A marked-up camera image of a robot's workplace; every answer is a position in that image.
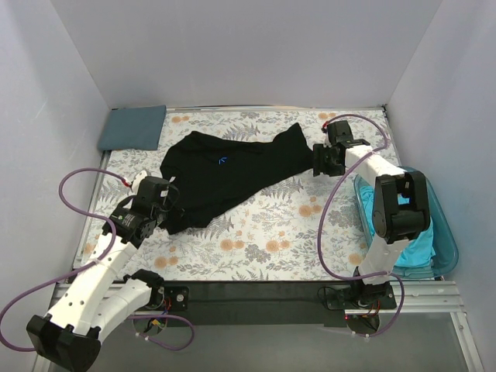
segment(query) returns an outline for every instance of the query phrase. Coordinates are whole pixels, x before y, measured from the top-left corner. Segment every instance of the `teal plastic basket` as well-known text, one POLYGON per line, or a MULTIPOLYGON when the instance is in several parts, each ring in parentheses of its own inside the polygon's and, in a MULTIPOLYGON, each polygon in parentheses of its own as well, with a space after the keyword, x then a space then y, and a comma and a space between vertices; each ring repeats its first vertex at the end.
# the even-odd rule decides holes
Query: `teal plastic basket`
MULTIPOLYGON (((406 171, 415 171, 411 167, 401 167, 406 171)), ((362 221, 363 231, 365 232, 365 240, 370 247, 372 243, 372 235, 370 234, 369 225, 365 217, 365 208, 360 195, 360 189, 369 186, 369 184, 361 177, 356 176, 354 181, 356 199, 358 202, 358 211, 360 220, 362 221)), ((448 274, 458 264, 458 247, 451 233, 446 217, 444 216, 441 204, 436 197, 436 193, 432 188, 429 180, 427 180, 427 193, 429 196, 429 210, 431 213, 432 224, 434 225, 434 240, 433 246, 436 255, 431 259, 430 266, 427 267, 397 267, 393 272, 405 279, 429 279, 440 277, 448 274)))

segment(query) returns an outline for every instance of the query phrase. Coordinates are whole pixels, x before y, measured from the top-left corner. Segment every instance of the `floral tablecloth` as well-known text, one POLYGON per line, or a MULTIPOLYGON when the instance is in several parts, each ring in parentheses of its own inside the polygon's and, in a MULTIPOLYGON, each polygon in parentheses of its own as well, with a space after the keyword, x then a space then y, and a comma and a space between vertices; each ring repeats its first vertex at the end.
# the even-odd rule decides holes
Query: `floral tablecloth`
MULTIPOLYGON (((160 176, 160 164, 167 150, 192 130, 228 140, 269 142, 278 133, 299 122, 308 146, 322 143, 320 128, 327 118, 345 112, 189 112, 166 116, 157 151, 112 151, 107 169, 133 179, 143 169, 160 176)), ((383 126, 382 111, 354 112, 383 126)), ((349 119, 355 138, 372 146, 381 141, 368 122, 349 119)), ((393 146, 381 154, 394 164, 393 146)), ((338 191, 325 218, 323 249, 328 266, 337 274, 351 275, 365 253, 356 197, 350 177, 338 191)), ((313 177, 312 170, 265 188, 214 219, 206 229, 189 229, 169 236, 157 230, 123 268, 119 277, 144 268, 166 280, 199 281, 312 281, 329 275, 321 268, 316 251, 316 233, 322 206, 337 182, 324 174, 313 177)), ((109 215, 129 189, 113 177, 105 176, 95 211, 109 215)), ((91 221, 82 252, 84 263, 96 244, 102 222, 91 221)))

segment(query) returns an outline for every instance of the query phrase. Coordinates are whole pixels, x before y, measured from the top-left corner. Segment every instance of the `white wall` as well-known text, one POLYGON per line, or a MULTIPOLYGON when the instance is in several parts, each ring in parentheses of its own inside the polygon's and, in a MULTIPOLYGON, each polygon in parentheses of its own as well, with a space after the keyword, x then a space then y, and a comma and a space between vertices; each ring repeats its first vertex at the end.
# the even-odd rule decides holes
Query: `white wall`
MULTIPOLYGON (((0 307, 71 268, 83 219, 58 200, 69 171, 98 166, 96 142, 109 111, 49 0, 0 0, 0 307)), ((68 185, 87 206, 94 177, 68 185)), ((26 324, 53 288, 5 317, 11 342, 30 346, 26 324)), ((28 371, 35 353, 0 345, 0 370, 28 371)))
POLYGON ((52 0, 112 108, 388 101, 440 0, 52 0))
POLYGON ((486 370, 496 370, 496 2, 445 0, 389 102, 401 160, 433 183, 486 370))

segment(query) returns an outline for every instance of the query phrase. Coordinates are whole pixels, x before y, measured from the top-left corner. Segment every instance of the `turquoise cloth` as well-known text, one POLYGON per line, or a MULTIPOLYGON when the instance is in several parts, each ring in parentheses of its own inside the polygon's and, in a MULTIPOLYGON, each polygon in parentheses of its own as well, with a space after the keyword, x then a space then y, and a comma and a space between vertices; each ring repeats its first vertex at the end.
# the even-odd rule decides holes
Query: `turquoise cloth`
MULTIPOLYGON (((372 224, 372 210, 374 209, 374 189, 371 186, 366 186, 360 189, 363 207, 365 208, 365 216, 369 225, 370 234, 375 235, 374 225, 372 224)), ((408 199, 398 196, 400 204, 406 204, 408 199)), ((422 231, 418 238, 408 244, 405 250, 401 253, 396 265, 398 267, 425 267, 431 266, 431 258, 436 255, 432 247, 434 232, 432 227, 432 219, 429 228, 422 231)))

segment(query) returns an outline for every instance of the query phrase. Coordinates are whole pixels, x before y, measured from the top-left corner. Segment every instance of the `black cloth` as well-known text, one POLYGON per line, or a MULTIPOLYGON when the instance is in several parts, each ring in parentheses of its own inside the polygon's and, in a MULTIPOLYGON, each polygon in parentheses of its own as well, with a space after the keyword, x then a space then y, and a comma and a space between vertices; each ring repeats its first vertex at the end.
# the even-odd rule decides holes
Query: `black cloth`
MULTIPOLYGON (((160 227, 170 234, 206 227, 212 219, 247 200, 262 188, 313 166, 298 123, 270 143, 240 142, 191 132, 168 151, 162 177, 179 190, 179 198, 160 227)), ((174 201, 174 191, 170 200, 174 201)))

